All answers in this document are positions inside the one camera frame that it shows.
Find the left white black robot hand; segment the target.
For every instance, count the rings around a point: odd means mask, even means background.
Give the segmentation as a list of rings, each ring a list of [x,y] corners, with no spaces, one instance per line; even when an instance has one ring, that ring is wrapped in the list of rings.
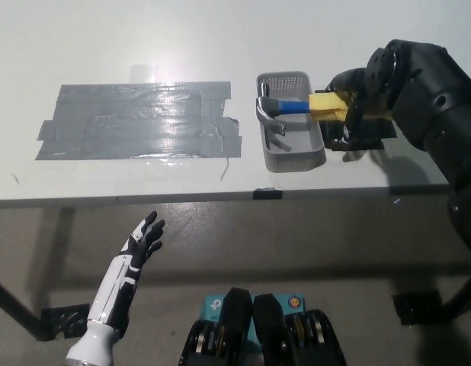
[[[95,295],[88,320],[125,333],[129,311],[144,264],[162,247],[164,220],[151,212],[128,237],[112,259]]]

